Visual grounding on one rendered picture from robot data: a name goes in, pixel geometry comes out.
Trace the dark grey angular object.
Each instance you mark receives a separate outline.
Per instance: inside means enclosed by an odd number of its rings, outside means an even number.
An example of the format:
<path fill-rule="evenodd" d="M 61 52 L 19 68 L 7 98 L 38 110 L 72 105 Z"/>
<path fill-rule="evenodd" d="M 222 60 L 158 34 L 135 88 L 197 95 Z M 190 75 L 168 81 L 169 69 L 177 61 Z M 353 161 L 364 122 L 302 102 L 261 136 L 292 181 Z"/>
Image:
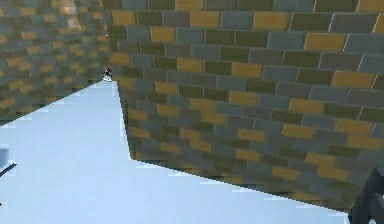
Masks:
<path fill-rule="evenodd" d="M 384 224 L 384 175 L 374 167 L 348 212 L 349 224 Z"/>

